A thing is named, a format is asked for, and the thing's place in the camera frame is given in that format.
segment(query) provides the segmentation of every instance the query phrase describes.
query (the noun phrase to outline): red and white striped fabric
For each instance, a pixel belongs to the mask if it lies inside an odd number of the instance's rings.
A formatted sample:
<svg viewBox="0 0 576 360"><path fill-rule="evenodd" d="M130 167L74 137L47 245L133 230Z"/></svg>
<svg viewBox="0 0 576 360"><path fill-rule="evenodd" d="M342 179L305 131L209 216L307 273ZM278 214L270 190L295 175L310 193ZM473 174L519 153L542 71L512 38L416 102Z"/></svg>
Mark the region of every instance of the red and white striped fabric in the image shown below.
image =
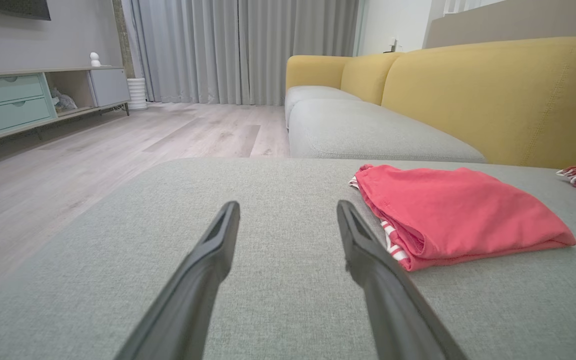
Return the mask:
<svg viewBox="0 0 576 360"><path fill-rule="evenodd" d="M355 176L353 176L350 179L348 185L359 189L359 185L357 184L357 178ZM386 242L385 242L386 251L388 251L388 253L394 258L394 260L397 260L398 262L402 262L404 260L409 259L409 256L406 253L406 251L404 251L404 249L397 244L398 239L397 230L395 230L393 225L388 223L386 219L380 219L380 220L381 220L381 227L383 228L386 234Z"/></svg>

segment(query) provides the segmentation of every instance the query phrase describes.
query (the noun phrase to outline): gray sofa seat cushion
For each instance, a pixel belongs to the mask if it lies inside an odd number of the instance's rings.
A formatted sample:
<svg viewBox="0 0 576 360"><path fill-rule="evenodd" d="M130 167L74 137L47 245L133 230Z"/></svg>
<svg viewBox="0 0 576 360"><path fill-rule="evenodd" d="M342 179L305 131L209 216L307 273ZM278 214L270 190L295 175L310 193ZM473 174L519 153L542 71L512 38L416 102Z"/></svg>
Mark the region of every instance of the gray sofa seat cushion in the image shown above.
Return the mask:
<svg viewBox="0 0 576 360"><path fill-rule="evenodd" d="M0 359L111 360L221 206L241 205L203 358L375 359L336 205L384 233L348 180L363 164L483 171L576 237L576 188L552 169L430 161L183 159L80 215L0 285ZM576 246L410 273L471 360L576 359Z"/></svg>
<svg viewBox="0 0 576 360"><path fill-rule="evenodd" d="M467 143L369 102L303 100L290 116L293 158L486 162Z"/></svg>
<svg viewBox="0 0 576 360"><path fill-rule="evenodd" d="M284 101L284 110L286 116L286 129L290 126L290 114L293 111L295 104L302 100L312 99L337 99L346 101L362 101L361 98L349 94L340 89L331 88L329 86L315 86L315 85L302 85L293 86L286 92Z"/></svg>

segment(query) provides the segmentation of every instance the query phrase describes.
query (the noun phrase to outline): gray wall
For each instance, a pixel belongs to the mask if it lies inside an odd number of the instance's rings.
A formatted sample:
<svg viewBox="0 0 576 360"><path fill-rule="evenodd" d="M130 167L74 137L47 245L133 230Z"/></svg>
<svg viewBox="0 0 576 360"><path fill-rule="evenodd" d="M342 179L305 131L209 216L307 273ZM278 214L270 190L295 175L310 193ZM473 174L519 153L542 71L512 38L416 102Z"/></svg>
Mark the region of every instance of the gray wall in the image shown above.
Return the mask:
<svg viewBox="0 0 576 360"><path fill-rule="evenodd" d="M111 0L48 0L52 21L0 14L0 71L122 66Z"/></svg>
<svg viewBox="0 0 576 360"><path fill-rule="evenodd" d="M505 0L432 21L426 48L576 37L576 0Z"/></svg>

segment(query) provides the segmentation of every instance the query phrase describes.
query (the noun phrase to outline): open shelf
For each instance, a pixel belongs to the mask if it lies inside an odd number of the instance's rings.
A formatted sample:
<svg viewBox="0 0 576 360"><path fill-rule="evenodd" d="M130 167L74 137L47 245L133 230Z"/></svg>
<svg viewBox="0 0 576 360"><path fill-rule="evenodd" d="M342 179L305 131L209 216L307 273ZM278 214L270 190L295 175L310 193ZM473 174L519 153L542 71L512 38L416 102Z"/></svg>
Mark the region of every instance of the open shelf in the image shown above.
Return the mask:
<svg viewBox="0 0 576 360"><path fill-rule="evenodd" d="M58 117L69 117L72 114L77 114L80 112L85 112L87 110L93 109L92 106L82 106L82 107L78 107L76 109L72 109L72 110L66 110L66 111L62 111L62 112L57 112L57 116Z"/></svg>
<svg viewBox="0 0 576 360"><path fill-rule="evenodd" d="M51 92L57 88L60 93L70 96L77 105L76 109L57 111L58 117L69 116L96 106L90 89L88 71L55 71L46 72L45 75Z"/></svg>

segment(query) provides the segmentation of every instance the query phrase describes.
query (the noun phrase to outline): yellow cushion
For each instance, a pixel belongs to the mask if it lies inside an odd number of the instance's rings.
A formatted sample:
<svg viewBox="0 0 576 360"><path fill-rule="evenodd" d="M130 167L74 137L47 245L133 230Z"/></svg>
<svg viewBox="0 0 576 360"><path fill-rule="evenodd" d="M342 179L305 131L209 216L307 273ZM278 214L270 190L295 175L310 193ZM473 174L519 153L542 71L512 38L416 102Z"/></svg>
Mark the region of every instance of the yellow cushion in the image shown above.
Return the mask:
<svg viewBox="0 0 576 360"><path fill-rule="evenodd" d="M442 130L493 164L576 165L576 38L409 52L381 105Z"/></svg>
<svg viewBox="0 0 576 360"><path fill-rule="evenodd" d="M286 64L286 90L299 85L339 89L346 56L294 55Z"/></svg>
<svg viewBox="0 0 576 360"><path fill-rule="evenodd" d="M353 57L343 68L341 90L363 101L381 105L388 71L403 52Z"/></svg>

